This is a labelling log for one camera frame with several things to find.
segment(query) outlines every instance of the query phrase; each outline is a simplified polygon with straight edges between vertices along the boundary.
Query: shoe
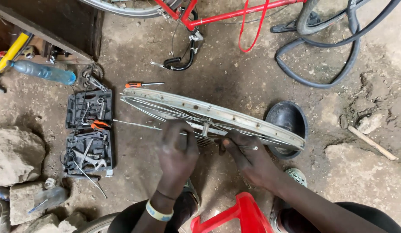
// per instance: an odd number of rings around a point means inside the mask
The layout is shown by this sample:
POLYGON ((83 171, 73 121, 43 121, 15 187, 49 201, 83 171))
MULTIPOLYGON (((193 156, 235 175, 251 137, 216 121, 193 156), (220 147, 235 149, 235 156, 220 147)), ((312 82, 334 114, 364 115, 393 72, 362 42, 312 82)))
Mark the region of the shoe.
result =
POLYGON ((196 192, 195 188, 193 187, 193 184, 192 184, 190 178, 187 179, 186 184, 183 186, 182 192, 189 192, 193 195, 193 198, 195 199, 196 203, 198 204, 198 210, 195 213, 195 214, 197 214, 199 209, 201 208, 201 201, 199 199, 198 193, 196 192))
MULTIPOLYGON (((307 188, 307 179, 297 168, 290 168, 285 171, 291 178, 307 188)), ((270 215, 270 224, 274 233, 287 233, 280 221, 280 212, 283 209, 289 209, 291 206, 279 197, 274 198, 273 208, 270 215)))

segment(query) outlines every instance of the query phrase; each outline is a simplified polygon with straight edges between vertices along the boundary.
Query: orange-handled pliers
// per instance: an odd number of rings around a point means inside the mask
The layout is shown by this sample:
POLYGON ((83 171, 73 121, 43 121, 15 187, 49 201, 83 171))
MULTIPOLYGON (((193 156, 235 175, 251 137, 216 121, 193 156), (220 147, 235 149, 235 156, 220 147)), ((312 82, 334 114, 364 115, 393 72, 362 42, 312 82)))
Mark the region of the orange-handled pliers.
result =
POLYGON ((86 122, 91 126, 92 129, 98 130, 98 131, 105 130, 103 127, 111 128, 110 125, 108 125, 107 123, 105 123, 103 121, 99 121, 99 120, 87 120, 86 122))
POLYGON ((125 87, 141 87, 141 86, 147 86, 147 85, 160 85, 164 84, 164 82, 135 82, 135 83, 127 83, 125 87))

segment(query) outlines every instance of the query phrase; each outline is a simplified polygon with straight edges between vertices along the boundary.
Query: red plastic chair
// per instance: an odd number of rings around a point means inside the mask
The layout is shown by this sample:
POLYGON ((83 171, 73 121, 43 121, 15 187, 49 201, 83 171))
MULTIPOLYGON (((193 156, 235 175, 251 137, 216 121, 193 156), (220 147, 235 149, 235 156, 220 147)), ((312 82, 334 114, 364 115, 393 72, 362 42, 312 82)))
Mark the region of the red plastic chair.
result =
POLYGON ((200 216, 191 222, 192 233, 207 233, 218 226, 237 218, 241 224, 241 232, 273 233, 273 229, 265 215, 261 212, 251 194, 242 192, 237 195, 237 203, 213 218, 200 222, 200 216))

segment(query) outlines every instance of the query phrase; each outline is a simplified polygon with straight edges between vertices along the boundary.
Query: concrete floor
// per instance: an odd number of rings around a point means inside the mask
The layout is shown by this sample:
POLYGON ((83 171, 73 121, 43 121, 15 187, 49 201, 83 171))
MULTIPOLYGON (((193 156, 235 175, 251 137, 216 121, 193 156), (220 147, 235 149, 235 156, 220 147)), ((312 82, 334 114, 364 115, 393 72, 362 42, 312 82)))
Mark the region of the concrete floor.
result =
MULTIPOLYGON (((251 5, 262 1, 252 0, 251 5)), ((322 2, 317 12, 325 16, 346 5, 345 0, 330 4, 322 2)), ((358 11, 359 21, 368 24, 387 2, 372 0, 358 11)), ((198 3, 200 17, 224 13, 243 7, 242 2, 198 3)), ((105 14, 103 41, 99 63, 105 69, 105 83, 115 95, 115 118, 140 124, 152 119, 119 101, 124 84, 132 81, 166 82, 152 89, 203 100, 222 107, 265 118, 269 107, 281 100, 290 100, 303 109, 309 123, 306 151, 290 161, 279 161, 281 169, 297 167, 307 176, 308 188, 333 201, 351 201, 374 206, 401 225, 401 3, 378 27, 362 39, 361 53, 356 66, 345 80, 328 90, 313 89, 287 77, 273 59, 278 48, 298 37, 297 33, 271 34, 273 25, 295 19, 301 4, 291 5, 265 20, 260 37, 249 53, 238 48, 240 25, 209 24, 200 27, 205 41, 195 62, 184 72, 172 72, 150 65, 170 58, 171 38, 176 23, 162 17, 131 19, 105 14), (375 87, 381 87, 382 96, 376 106, 362 113, 352 108, 356 98, 369 98, 362 90, 361 75, 371 73, 378 77, 375 87), (350 125, 373 112, 383 112, 386 122, 369 134, 377 143, 394 155, 391 162, 369 145, 360 142, 348 130, 341 129, 338 118, 345 115, 350 125)), ((259 18, 260 14, 247 19, 259 18)), ((258 23, 245 25, 243 48, 253 41, 258 23)), ((347 22, 343 21, 312 38, 338 41, 348 36, 347 22)), ((188 33, 179 26, 174 39, 175 54, 186 49, 188 33)), ((318 49, 299 46, 284 56, 297 73, 318 82, 328 82, 340 71, 350 46, 318 49)), ((0 94, 0 127, 21 125, 33 129, 48 143, 43 177, 56 177, 61 169, 58 156, 65 148, 68 130, 64 128, 66 102, 73 92, 53 82, 9 72, 1 83, 8 93, 0 94)), ((138 126, 114 124, 117 167, 114 177, 100 181, 108 196, 104 199, 97 188, 87 181, 72 184, 71 197, 52 212, 61 219, 79 210, 88 220, 118 212, 126 206, 145 200, 154 192, 161 176, 153 149, 159 133, 138 126)), ((218 156, 217 148, 202 148, 192 181, 202 200, 200 215, 209 219, 235 202, 242 191, 253 194, 260 209, 269 216, 273 196, 252 187, 240 176, 230 156, 218 156)), ((189 221, 183 225, 190 232, 189 221)), ((231 221, 214 232, 237 232, 239 224, 231 221)))

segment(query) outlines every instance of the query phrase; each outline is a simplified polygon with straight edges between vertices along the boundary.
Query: orange screwdriver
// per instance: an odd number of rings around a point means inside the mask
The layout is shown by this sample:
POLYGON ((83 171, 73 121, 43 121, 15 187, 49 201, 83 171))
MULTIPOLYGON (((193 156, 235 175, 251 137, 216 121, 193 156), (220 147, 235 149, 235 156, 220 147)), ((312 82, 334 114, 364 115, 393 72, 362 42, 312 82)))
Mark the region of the orange screwdriver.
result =
POLYGON ((142 82, 135 82, 135 83, 127 83, 125 87, 142 87, 142 86, 147 86, 147 85, 160 85, 164 84, 164 82, 147 82, 147 83, 142 83, 142 82))

